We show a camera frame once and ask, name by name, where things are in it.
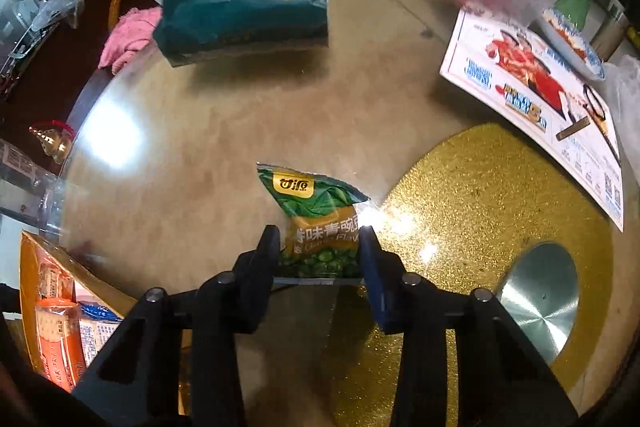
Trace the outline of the blue white patterned plate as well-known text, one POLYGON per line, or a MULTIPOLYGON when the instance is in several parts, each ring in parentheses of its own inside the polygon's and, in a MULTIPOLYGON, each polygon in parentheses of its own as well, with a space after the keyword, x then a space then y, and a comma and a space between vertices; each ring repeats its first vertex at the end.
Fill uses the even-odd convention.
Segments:
POLYGON ((543 10, 532 27, 576 75, 589 81, 604 81, 603 63, 579 29, 553 6, 543 10))

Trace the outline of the white plastic bag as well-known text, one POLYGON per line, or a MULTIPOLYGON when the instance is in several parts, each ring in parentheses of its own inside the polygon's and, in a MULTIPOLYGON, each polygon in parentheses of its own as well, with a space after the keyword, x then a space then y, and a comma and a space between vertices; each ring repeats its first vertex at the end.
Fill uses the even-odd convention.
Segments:
POLYGON ((639 60, 624 55, 617 64, 604 64, 605 98, 634 179, 640 174, 639 60))

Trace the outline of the printed advertising leaflet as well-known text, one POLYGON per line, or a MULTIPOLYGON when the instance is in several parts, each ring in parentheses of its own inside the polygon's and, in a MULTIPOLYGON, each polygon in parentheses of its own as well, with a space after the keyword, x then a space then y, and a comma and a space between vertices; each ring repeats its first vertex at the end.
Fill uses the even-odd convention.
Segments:
POLYGON ((611 111, 555 49, 516 23, 462 9, 439 74, 527 134, 623 230, 622 162, 611 111))

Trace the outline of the yellow-rimmed white tray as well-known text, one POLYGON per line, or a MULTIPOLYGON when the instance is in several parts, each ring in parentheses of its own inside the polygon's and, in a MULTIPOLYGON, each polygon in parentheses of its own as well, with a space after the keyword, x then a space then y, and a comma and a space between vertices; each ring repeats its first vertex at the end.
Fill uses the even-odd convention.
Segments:
POLYGON ((21 237, 20 303, 38 404, 79 426, 177 426, 182 332, 166 291, 134 300, 38 235, 21 237))

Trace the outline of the gold glitter turntable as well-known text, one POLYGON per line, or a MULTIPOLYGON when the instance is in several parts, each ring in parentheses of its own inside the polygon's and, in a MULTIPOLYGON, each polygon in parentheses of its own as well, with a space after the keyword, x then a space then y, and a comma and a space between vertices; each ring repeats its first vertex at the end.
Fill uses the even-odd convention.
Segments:
POLYGON ((515 260, 538 244, 564 247, 577 271, 577 317, 551 367, 565 389, 575 387, 608 314, 611 223, 539 147, 501 124, 462 131, 399 180, 382 213, 382 246, 455 293, 497 289, 515 260))

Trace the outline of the clear glass cup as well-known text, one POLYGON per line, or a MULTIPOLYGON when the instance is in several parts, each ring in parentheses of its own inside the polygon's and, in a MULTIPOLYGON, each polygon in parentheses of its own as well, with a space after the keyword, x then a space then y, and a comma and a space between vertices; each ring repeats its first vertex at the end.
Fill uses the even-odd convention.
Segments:
POLYGON ((62 234, 64 181, 1 141, 1 213, 55 241, 62 234))

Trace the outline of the brown orange biscuit pack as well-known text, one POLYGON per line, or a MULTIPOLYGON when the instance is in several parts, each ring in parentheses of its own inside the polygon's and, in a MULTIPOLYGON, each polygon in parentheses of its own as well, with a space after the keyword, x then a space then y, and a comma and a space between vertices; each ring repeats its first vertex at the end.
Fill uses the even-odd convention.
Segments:
POLYGON ((71 392, 86 369, 73 277, 53 263, 41 263, 38 297, 36 329, 44 373, 53 384, 71 392))

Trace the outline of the white blue biscuit pack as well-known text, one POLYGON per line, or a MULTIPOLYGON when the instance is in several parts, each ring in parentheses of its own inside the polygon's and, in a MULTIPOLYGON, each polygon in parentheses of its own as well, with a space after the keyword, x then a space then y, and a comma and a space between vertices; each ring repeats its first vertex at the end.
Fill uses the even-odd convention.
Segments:
POLYGON ((116 331, 122 319, 99 303, 79 303, 79 332, 82 353, 89 366, 116 331))

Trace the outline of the green pea snack packet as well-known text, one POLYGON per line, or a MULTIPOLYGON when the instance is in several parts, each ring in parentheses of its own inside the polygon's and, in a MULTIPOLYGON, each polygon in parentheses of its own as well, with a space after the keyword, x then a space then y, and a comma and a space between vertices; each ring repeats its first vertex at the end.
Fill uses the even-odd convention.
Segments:
POLYGON ((358 188, 325 174, 259 164, 257 176, 288 217, 279 254, 287 279, 355 280, 359 263, 359 208, 370 205, 358 188))

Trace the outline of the pink cloth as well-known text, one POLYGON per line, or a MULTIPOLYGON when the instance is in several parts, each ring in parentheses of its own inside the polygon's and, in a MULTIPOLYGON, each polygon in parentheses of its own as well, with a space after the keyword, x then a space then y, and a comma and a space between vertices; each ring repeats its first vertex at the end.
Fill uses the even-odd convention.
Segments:
POLYGON ((162 8, 156 6, 131 9, 123 15, 106 39, 98 69, 109 69, 113 76, 120 72, 150 43, 162 13, 162 8))

